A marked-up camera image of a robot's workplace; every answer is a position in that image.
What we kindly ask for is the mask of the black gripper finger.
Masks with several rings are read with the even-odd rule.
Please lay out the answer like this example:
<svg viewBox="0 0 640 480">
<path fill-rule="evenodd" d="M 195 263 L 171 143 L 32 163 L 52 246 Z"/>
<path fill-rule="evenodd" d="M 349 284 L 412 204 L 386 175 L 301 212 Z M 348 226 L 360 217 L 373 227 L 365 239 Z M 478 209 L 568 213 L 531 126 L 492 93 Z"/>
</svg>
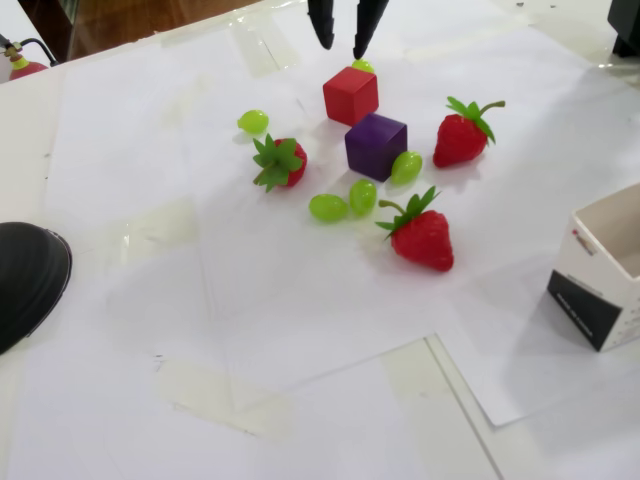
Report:
<svg viewBox="0 0 640 480">
<path fill-rule="evenodd" d="M 357 28 L 353 55 L 361 59 L 371 42 L 376 28 L 388 5 L 388 0 L 360 0 L 357 5 Z"/>
<path fill-rule="evenodd" d="M 308 0 L 308 16 L 320 42 L 320 45 L 330 50 L 334 41 L 333 0 Z"/>
</svg>

